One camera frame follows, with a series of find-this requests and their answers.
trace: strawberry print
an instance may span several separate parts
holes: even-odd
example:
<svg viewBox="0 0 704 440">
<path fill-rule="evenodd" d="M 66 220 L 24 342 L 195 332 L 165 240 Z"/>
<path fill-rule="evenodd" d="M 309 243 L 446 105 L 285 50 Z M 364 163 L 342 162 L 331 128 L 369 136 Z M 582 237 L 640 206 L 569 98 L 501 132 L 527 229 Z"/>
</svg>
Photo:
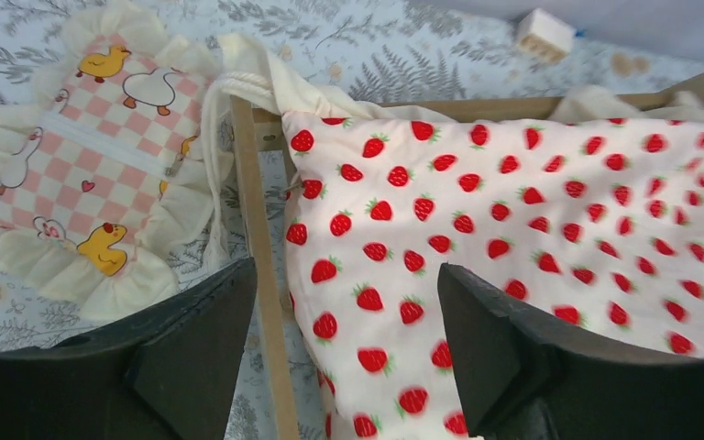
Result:
<svg viewBox="0 0 704 440">
<path fill-rule="evenodd" d="M 379 291 L 367 284 L 357 286 L 352 294 L 357 298 L 357 307 L 363 310 L 379 312 L 384 309 Z"/>
<path fill-rule="evenodd" d="M 392 359 L 388 358 L 387 352 L 381 348 L 360 348 L 357 350 L 357 360 L 370 374 L 384 373 L 389 376 L 392 372 Z"/>
<path fill-rule="evenodd" d="M 561 168 L 563 168 L 563 165 L 565 164 L 566 157 L 562 154 L 558 154 L 557 156 L 552 157 L 548 162 L 546 162 L 546 165 L 544 165 L 543 170 L 546 172 L 558 172 Z"/>
<path fill-rule="evenodd" d="M 510 172 L 515 172 L 520 168 L 520 162 L 512 155 L 506 156 L 500 161 L 498 170 L 500 174 L 508 174 Z"/>
<path fill-rule="evenodd" d="M 357 182 L 363 179 L 363 173 L 360 172 L 354 165 L 345 163 L 336 167 L 338 174 L 348 182 Z"/>
<path fill-rule="evenodd" d="M 435 203 L 429 195 L 422 194 L 419 198 L 414 199 L 414 215 L 419 221 L 426 221 L 434 209 Z"/>
<path fill-rule="evenodd" d="M 341 270 L 341 264 L 333 257 L 318 259 L 312 267 L 312 283 L 332 280 Z"/>
<path fill-rule="evenodd" d="M 546 234 L 549 234 L 549 219 L 544 216 L 535 217 L 527 225 L 536 231 L 546 232 Z"/>
<path fill-rule="evenodd" d="M 509 253 L 512 249 L 512 244 L 509 240 L 501 237 L 489 241 L 487 244 L 487 256 L 491 259 L 502 257 Z"/>
<path fill-rule="evenodd" d="M 445 254 L 451 250 L 455 250 L 455 244 L 448 236 L 430 236 L 427 239 L 427 243 L 431 248 L 435 249 L 438 253 Z"/>
<path fill-rule="evenodd" d="M 406 414 L 419 415 L 424 412 L 427 401 L 428 393 L 425 388 L 410 387 L 399 393 L 396 408 L 401 418 Z"/>
<path fill-rule="evenodd" d="M 417 140 L 435 142 L 438 139 L 440 130 L 435 129 L 432 124 L 423 121 L 412 121 L 412 133 Z"/>
<path fill-rule="evenodd" d="M 330 220 L 330 233 L 335 237 L 341 237 L 352 228 L 352 213 L 349 211 L 340 211 Z"/>
<path fill-rule="evenodd" d="M 386 201 L 372 199 L 366 207 L 366 214 L 369 214 L 372 220 L 389 222 L 392 220 L 392 208 Z"/>
<path fill-rule="evenodd" d="M 407 296 L 401 301 L 401 321 L 404 325 L 414 325 L 422 321 L 424 316 L 423 303 L 412 296 Z"/>
<path fill-rule="evenodd" d="M 299 223 L 298 219 L 292 221 L 290 226 L 287 228 L 287 235 L 285 240 L 294 245 L 303 246 L 306 244 L 306 240 L 309 239 L 309 231 L 306 229 L 306 225 Z"/>
<path fill-rule="evenodd" d="M 389 182 L 392 186 L 401 188 L 406 186 L 406 184 L 409 183 L 413 177 L 414 176 L 410 170 L 407 170 L 406 167 L 398 165 L 392 167 L 392 170 L 390 170 L 390 173 L 387 175 L 387 182 Z"/>
<path fill-rule="evenodd" d="M 506 206 L 506 203 L 503 201 L 495 202 L 489 209 L 489 214 L 492 215 L 492 218 L 498 220 L 499 222 L 502 222 L 503 220 L 509 218 L 509 215 L 511 215 L 511 213 L 512 210 L 509 209 L 509 207 Z"/>
<path fill-rule="evenodd" d="M 520 301 L 527 299 L 527 287 L 520 280 L 509 280 L 503 291 Z"/>
<path fill-rule="evenodd" d="M 430 355 L 430 361 L 433 362 L 439 372 L 448 373 L 452 371 L 452 355 L 449 353 L 449 344 L 445 340 L 441 340 L 433 349 Z"/>
<path fill-rule="evenodd" d="M 314 147 L 314 136 L 309 130 L 301 130 L 290 139 L 290 148 L 294 149 L 298 156 L 308 153 L 312 147 Z"/>
<path fill-rule="evenodd" d="M 403 264 L 414 275 L 419 277 L 424 275 L 424 257 L 413 250 L 403 252 Z"/>
<path fill-rule="evenodd" d="M 363 144 L 363 157 L 366 159 L 376 158 L 384 151 L 385 143 L 390 139 L 384 135 L 373 135 Z"/>
<path fill-rule="evenodd" d="M 461 411 L 451 412 L 444 418 L 444 428 L 454 435 L 467 435 L 466 416 Z"/>
<path fill-rule="evenodd" d="M 368 258 L 377 262 L 392 259 L 392 251 L 381 243 L 368 243 L 363 247 L 363 252 Z"/>
</svg>

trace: strawberry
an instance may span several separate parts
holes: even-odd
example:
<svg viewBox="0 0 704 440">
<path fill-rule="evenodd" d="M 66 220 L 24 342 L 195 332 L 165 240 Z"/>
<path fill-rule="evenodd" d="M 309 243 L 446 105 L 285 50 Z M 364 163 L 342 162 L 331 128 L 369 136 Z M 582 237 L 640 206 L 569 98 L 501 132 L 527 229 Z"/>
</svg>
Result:
<svg viewBox="0 0 704 440">
<path fill-rule="evenodd" d="M 678 333 L 669 332 L 667 337 L 667 344 L 670 346 L 670 350 L 677 355 L 688 355 L 692 353 L 694 347 L 689 339 L 686 339 Z"/>
<path fill-rule="evenodd" d="M 381 348 L 359 348 L 357 350 L 357 360 L 360 365 L 370 374 L 383 372 L 385 376 L 392 371 L 391 359 Z"/>
<path fill-rule="evenodd" d="M 614 198 L 617 199 L 617 203 L 620 204 L 621 206 L 627 206 L 627 204 L 630 202 L 630 193 L 631 189 L 628 186 L 625 185 L 620 185 L 616 184 L 613 186 L 614 191 Z"/>
<path fill-rule="evenodd" d="M 398 395 L 396 408 L 401 418 L 405 414 L 418 415 L 424 411 L 427 404 L 428 394 L 423 387 L 410 387 L 402 390 Z"/>
<path fill-rule="evenodd" d="M 520 168 L 520 162 L 512 155 L 506 156 L 500 161 L 498 170 L 500 174 L 508 174 L 510 172 L 517 171 Z"/>
<path fill-rule="evenodd" d="M 630 316 L 616 302 L 609 302 L 609 319 L 620 327 L 627 327 Z"/>
<path fill-rule="evenodd" d="M 509 280 L 503 291 L 520 301 L 527 299 L 527 287 L 520 280 Z"/>
<path fill-rule="evenodd" d="M 306 230 L 306 225 L 303 223 L 298 223 L 298 219 L 295 219 L 287 228 L 287 235 L 285 240 L 293 243 L 294 245 L 303 246 L 306 244 L 306 240 L 309 238 L 309 232 Z"/>
<path fill-rule="evenodd" d="M 506 255 L 511 248 L 512 244 L 509 240 L 503 237 L 494 238 L 487 243 L 487 256 L 491 259 L 496 259 Z"/>
<path fill-rule="evenodd" d="M 634 229 L 635 223 L 633 223 L 633 220 L 629 216 L 625 215 L 620 218 L 620 222 L 617 224 L 617 232 L 620 236 L 631 234 Z"/>
<path fill-rule="evenodd" d="M 572 325 L 579 325 L 579 323 L 581 323 L 581 313 L 572 305 L 555 306 L 552 308 L 552 313 Z"/>
<path fill-rule="evenodd" d="M 451 167 L 456 161 L 457 156 L 454 154 L 443 154 L 433 159 L 433 161 L 428 164 L 427 168 L 430 171 L 446 171 L 449 170 L 449 167 Z"/>
<path fill-rule="evenodd" d="M 404 325 L 416 324 L 424 316 L 423 303 L 418 298 L 407 296 L 401 301 L 400 310 Z"/>
<path fill-rule="evenodd" d="M 371 199 L 366 207 L 366 214 L 369 214 L 372 220 L 381 222 L 389 222 L 392 220 L 392 208 L 386 201 L 378 201 Z"/>
<path fill-rule="evenodd" d="M 387 182 L 392 186 L 400 188 L 406 186 L 406 183 L 408 183 L 410 179 L 413 179 L 413 177 L 410 170 L 398 165 L 390 170 L 390 174 L 387 175 Z"/>
<path fill-rule="evenodd" d="M 667 213 L 666 203 L 662 200 L 652 200 L 646 204 L 646 209 L 649 210 L 649 214 L 654 218 L 661 218 Z"/>
<path fill-rule="evenodd" d="M 538 264 L 538 269 L 544 272 L 563 273 L 555 262 L 555 257 L 548 252 L 536 252 L 533 254 L 533 261 Z"/>
<path fill-rule="evenodd" d="M 320 258 L 312 267 L 312 282 L 314 284 L 318 284 L 320 282 L 332 280 L 340 271 L 341 263 L 335 258 Z"/>
<path fill-rule="evenodd" d="M 331 339 L 336 336 L 336 332 L 338 331 L 336 317 L 330 312 L 321 314 L 314 320 L 312 331 L 314 331 L 314 335 L 317 336 L 317 342 L 322 345 L 330 343 Z"/>
<path fill-rule="evenodd" d="M 419 221 L 424 222 L 427 217 L 435 209 L 435 202 L 427 194 L 422 194 L 419 198 L 414 199 L 414 215 Z"/>
<path fill-rule="evenodd" d="M 427 244 L 442 254 L 455 250 L 455 244 L 452 243 L 448 236 L 431 236 L 427 239 Z"/>
<path fill-rule="evenodd" d="M 354 165 L 348 163 L 335 167 L 335 170 L 338 171 L 338 174 L 341 175 L 345 181 L 357 182 L 363 178 L 363 173 L 355 168 Z"/>
<path fill-rule="evenodd" d="M 365 144 L 363 144 L 363 157 L 371 159 L 377 157 L 384 150 L 385 142 L 390 139 L 385 135 L 372 135 Z"/>
<path fill-rule="evenodd" d="M 578 238 L 581 236 L 581 226 L 575 223 L 566 223 L 563 225 L 563 237 L 571 243 L 578 243 Z"/>
<path fill-rule="evenodd" d="M 426 140 L 435 142 L 439 138 L 441 130 L 436 129 L 433 125 L 423 121 L 412 121 L 412 133 L 417 140 Z"/>
<path fill-rule="evenodd" d="M 638 257 L 638 269 L 641 270 L 641 272 L 645 273 L 646 275 L 655 277 L 657 276 L 657 268 L 655 267 L 654 264 L 652 264 L 651 261 L 644 257 Z"/>
<path fill-rule="evenodd" d="M 619 286 L 622 292 L 630 293 L 636 291 L 635 284 L 628 280 L 628 278 L 624 275 L 620 274 L 619 272 L 612 272 L 611 276 L 613 277 L 614 282 L 617 283 L 617 286 Z"/>
<path fill-rule="evenodd" d="M 363 252 L 374 261 L 381 262 L 385 259 L 392 259 L 392 251 L 381 243 L 368 243 L 363 247 Z"/>
<path fill-rule="evenodd" d="M 457 179 L 457 183 L 463 191 L 470 193 L 481 188 L 481 176 L 473 172 L 463 174 L 459 179 Z"/>
<path fill-rule="evenodd" d="M 700 206 L 703 204 L 703 197 L 701 197 L 700 194 L 694 191 L 687 191 L 684 198 L 685 201 L 688 204 L 691 204 L 692 206 Z"/>
<path fill-rule="evenodd" d="M 321 199 L 325 197 L 325 186 L 323 183 L 316 179 L 307 179 L 303 181 L 303 197 L 313 200 L 318 196 Z"/>
<path fill-rule="evenodd" d="M 442 373 L 452 371 L 452 355 L 449 353 L 449 344 L 445 340 L 441 340 L 433 349 L 430 355 L 430 361 L 433 365 L 439 368 Z"/>
<path fill-rule="evenodd" d="M 598 151 L 600 151 L 600 147 L 603 146 L 605 141 L 606 139 L 600 136 L 590 137 L 587 143 L 584 144 L 584 154 L 591 156 L 598 153 Z"/>
<path fill-rule="evenodd" d="M 689 243 L 689 250 L 692 251 L 692 255 L 698 259 L 699 262 L 704 263 L 704 247 L 700 243 L 692 242 Z"/>
<path fill-rule="evenodd" d="M 630 165 L 627 158 L 625 158 L 624 155 L 619 153 L 614 153 L 606 156 L 605 163 L 611 171 L 622 171 Z"/>
<path fill-rule="evenodd" d="M 598 223 L 600 219 L 606 214 L 606 206 L 602 203 L 593 203 L 587 206 L 587 214 L 589 214 L 589 221 L 592 223 Z"/>
<path fill-rule="evenodd" d="M 472 234 L 474 232 L 474 224 L 471 217 L 463 214 L 461 211 L 457 211 L 453 214 L 455 220 L 452 222 L 452 226 L 455 227 L 457 232 L 462 232 L 463 234 Z"/>
<path fill-rule="evenodd" d="M 595 282 L 595 272 L 584 267 L 573 268 L 573 276 L 588 286 Z"/>
<path fill-rule="evenodd" d="M 539 131 L 541 131 L 541 128 L 537 126 L 529 126 L 524 130 L 524 140 L 527 143 L 527 149 L 538 147 L 538 144 L 541 142 L 541 134 Z"/>
<path fill-rule="evenodd" d="M 549 234 L 549 219 L 546 217 L 535 217 L 527 225 L 537 231 L 546 232 L 546 234 Z"/>
<path fill-rule="evenodd" d="M 699 300 L 704 299 L 703 286 L 701 286 L 700 284 L 697 284 L 693 280 L 681 280 L 679 281 L 679 284 L 681 284 L 681 287 L 683 287 L 684 290 L 687 291 L 690 295 L 694 296 L 695 298 L 698 298 Z"/>
<path fill-rule="evenodd" d="M 652 238 L 652 246 L 657 249 L 657 252 L 663 255 L 670 257 L 676 254 L 675 250 L 673 250 L 673 248 L 670 247 L 670 245 L 668 245 L 663 239 Z"/>
<path fill-rule="evenodd" d="M 566 157 L 560 154 L 554 156 L 548 162 L 546 162 L 546 165 L 544 165 L 543 170 L 546 172 L 557 172 L 563 167 L 563 165 L 565 165 L 565 163 Z"/>
<path fill-rule="evenodd" d="M 643 140 L 643 150 L 650 153 L 659 153 L 667 149 L 667 142 L 662 135 L 651 135 Z"/>
<path fill-rule="evenodd" d="M 377 436 L 380 429 L 379 419 L 371 418 L 369 415 L 359 412 L 352 419 L 355 426 L 355 434 L 358 438 L 371 438 Z"/>
<path fill-rule="evenodd" d="M 577 199 L 584 195 L 584 191 L 587 190 L 587 185 L 585 185 L 584 182 L 577 181 L 574 179 L 566 182 L 565 189 L 566 194 L 568 194 L 570 197 L 573 197 L 574 199 Z"/>
<path fill-rule="evenodd" d="M 484 144 L 490 140 L 490 131 L 482 124 L 476 124 L 471 129 L 469 135 L 471 137 L 471 142 L 474 144 L 471 146 L 473 149 L 483 149 Z"/>
<path fill-rule="evenodd" d="M 367 284 L 356 286 L 352 294 L 357 298 L 357 307 L 363 310 L 378 312 L 384 308 L 379 291 Z"/>
<path fill-rule="evenodd" d="M 454 435 L 467 435 L 466 416 L 461 411 L 451 412 L 444 418 L 444 428 Z"/>
<path fill-rule="evenodd" d="M 597 238 L 595 240 L 595 243 L 598 245 L 598 249 L 600 249 L 601 252 L 609 254 L 612 257 L 615 257 L 616 259 L 619 258 L 619 253 L 617 252 L 617 249 L 614 248 L 614 246 L 612 246 L 611 243 L 609 243 L 608 241 L 604 241 Z"/>
<path fill-rule="evenodd" d="M 649 181 L 649 191 L 646 192 L 646 197 L 652 197 L 659 193 L 665 186 L 666 179 L 664 177 L 653 177 Z"/>
<path fill-rule="evenodd" d="M 512 210 L 509 209 L 503 201 L 495 202 L 495 204 L 489 209 L 489 214 L 492 215 L 492 218 L 498 220 L 499 222 L 505 220 L 511 213 Z"/>
<path fill-rule="evenodd" d="M 403 252 L 403 264 L 414 275 L 418 277 L 424 275 L 424 257 L 413 250 L 407 249 Z"/>
<path fill-rule="evenodd" d="M 309 130 L 301 130 L 290 139 L 290 147 L 296 151 L 298 156 L 308 153 L 313 146 L 314 136 Z"/>
<path fill-rule="evenodd" d="M 543 195 L 532 186 L 520 189 L 520 196 L 525 204 L 542 204 L 545 202 Z"/>
<path fill-rule="evenodd" d="M 677 302 L 670 300 L 664 300 L 663 305 L 665 309 L 673 316 L 673 319 L 677 320 L 679 323 L 683 323 L 688 318 L 687 310 Z"/>
<path fill-rule="evenodd" d="M 341 237 L 346 234 L 350 228 L 352 228 L 352 219 L 349 218 L 352 215 L 349 211 L 339 211 L 338 214 L 334 215 L 330 220 L 330 233 L 335 237 Z"/>
</svg>

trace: fern print bedsheet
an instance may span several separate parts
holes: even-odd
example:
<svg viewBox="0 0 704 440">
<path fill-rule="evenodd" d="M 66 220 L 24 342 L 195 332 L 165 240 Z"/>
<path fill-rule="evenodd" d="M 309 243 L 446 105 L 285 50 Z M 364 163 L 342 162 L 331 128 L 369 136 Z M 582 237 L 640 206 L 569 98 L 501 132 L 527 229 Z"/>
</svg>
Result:
<svg viewBox="0 0 704 440">
<path fill-rule="evenodd" d="M 214 47 L 214 36 L 241 31 L 266 42 L 313 83 L 332 83 L 373 102 L 560 95 L 594 83 L 619 93 L 661 90 L 704 72 L 704 63 L 655 56 L 590 40 L 545 67 L 513 49 L 513 25 L 402 0 L 136 0 L 156 8 L 171 33 Z M 74 11 L 104 0 L 0 0 L 0 104 L 30 99 L 26 82 L 39 65 L 62 54 L 61 24 Z M 619 60 L 626 68 L 619 69 Z M 283 277 L 281 155 L 261 158 L 274 253 Z M 224 188 L 237 208 L 237 188 Z M 231 248 L 246 254 L 240 216 L 231 218 Z M 170 264 L 181 286 L 201 280 L 203 240 L 176 249 Z M 290 309 L 285 298 L 286 310 Z M 225 438 L 274 438 L 268 383 L 253 319 Z M 286 323 L 302 438 L 325 438 L 325 414 L 314 365 L 295 322 Z M 92 329 L 76 306 L 39 298 L 0 273 L 0 351 L 51 347 Z"/>
</svg>

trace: wooden slat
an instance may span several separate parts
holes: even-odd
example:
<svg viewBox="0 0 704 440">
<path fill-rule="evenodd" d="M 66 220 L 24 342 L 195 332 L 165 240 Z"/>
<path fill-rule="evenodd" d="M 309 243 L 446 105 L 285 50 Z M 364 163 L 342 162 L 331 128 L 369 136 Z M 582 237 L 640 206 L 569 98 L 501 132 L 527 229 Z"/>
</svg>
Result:
<svg viewBox="0 0 704 440">
<path fill-rule="evenodd" d="M 271 233 L 266 216 L 266 201 L 260 179 L 255 121 L 249 102 L 231 97 L 234 123 L 234 154 L 239 203 L 244 215 L 249 253 L 258 268 L 258 308 L 260 343 L 269 377 L 277 438 L 299 440 L 298 416 L 292 395 L 290 367 L 284 326 L 281 319 L 279 283 L 271 255 Z"/>
</svg>

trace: cream ruffle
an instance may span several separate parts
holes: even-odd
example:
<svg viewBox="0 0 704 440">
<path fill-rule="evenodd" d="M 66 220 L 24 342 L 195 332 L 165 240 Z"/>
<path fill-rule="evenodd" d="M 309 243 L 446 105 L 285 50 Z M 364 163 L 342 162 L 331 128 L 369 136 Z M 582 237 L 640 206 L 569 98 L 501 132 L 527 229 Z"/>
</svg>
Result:
<svg viewBox="0 0 704 440">
<path fill-rule="evenodd" d="M 128 47 L 153 58 L 160 66 L 215 78 L 220 68 L 208 48 L 187 38 L 170 38 L 157 16 L 127 0 L 110 0 L 106 6 L 84 10 L 65 24 L 61 39 L 67 48 L 62 62 L 38 69 L 32 78 L 35 104 L 0 107 L 0 170 L 25 135 L 37 124 L 43 108 L 62 83 L 74 72 L 83 50 L 95 39 L 118 34 Z M 233 155 L 220 151 L 216 129 L 204 129 L 171 180 L 161 200 L 148 216 L 146 226 L 136 235 L 136 258 L 123 273 L 108 278 L 86 257 L 37 240 L 25 231 L 0 229 L 0 270 L 23 279 L 38 294 L 81 305 L 80 316 L 110 321 L 135 313 L 171 297 L 178 291 L 174 272 L 165 262 L 172 247 L 201 235 L 214 213 L 204 264 L 216 271 L 230 260 L 224 250 L 225 230 L 218 194 L 231 171 Z"/>
</svg>

